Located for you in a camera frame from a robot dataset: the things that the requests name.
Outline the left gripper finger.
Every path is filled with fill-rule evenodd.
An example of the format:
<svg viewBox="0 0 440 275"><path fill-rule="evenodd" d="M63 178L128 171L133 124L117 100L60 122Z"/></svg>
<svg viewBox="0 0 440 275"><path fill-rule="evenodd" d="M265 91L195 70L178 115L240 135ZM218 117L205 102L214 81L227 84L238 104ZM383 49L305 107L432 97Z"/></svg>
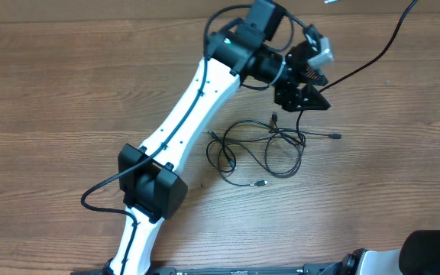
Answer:
<svg viewBox="0 0 440 275"><path fill-rule="evenodd" d="M304 83L312 84L314 86L326 86L328 84L328 80L322 71L320 69L313 69L309 65L306 65L303 79Z"/></svg>
<svg viewBox="0 0 440 275"><path fill-rule="evenodd" d="M296 107L300 111L325 111L331 105L312 84L306 84L296 93Z"/></svg>

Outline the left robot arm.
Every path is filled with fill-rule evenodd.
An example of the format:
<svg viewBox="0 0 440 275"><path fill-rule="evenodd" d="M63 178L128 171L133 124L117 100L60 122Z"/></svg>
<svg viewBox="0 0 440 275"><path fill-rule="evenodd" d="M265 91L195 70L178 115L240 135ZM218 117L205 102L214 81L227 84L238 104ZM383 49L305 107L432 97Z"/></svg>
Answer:
<svg viewBox="0 0 440 275"><path fill-rule="evenodd" d="M180 177L193 145L215 113L248 77L274 89L274 101L288 112L326 110L319 87L327 83L321 67L334 54L329 39L312 25L304 41L278 50L269 46L287 10L256 1L245 18L217 31L205 30L203 56L195 76L160 127L139 146L125 145L118 155L117 181L123 191L125 229L105 274L145 274L162 223L186 197Z"/></svg>

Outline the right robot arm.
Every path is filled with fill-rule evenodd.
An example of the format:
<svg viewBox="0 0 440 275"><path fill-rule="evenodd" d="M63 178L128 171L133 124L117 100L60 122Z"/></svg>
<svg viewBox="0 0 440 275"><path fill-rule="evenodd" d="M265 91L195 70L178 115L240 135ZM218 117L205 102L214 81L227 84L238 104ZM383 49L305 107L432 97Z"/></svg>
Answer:
<svg viewBox="0 0 440 275"><path fill-rule="evenodd" d="M359 249L335 265L335 274L440 275L440 230L411 233L399 249Z"/></svg>

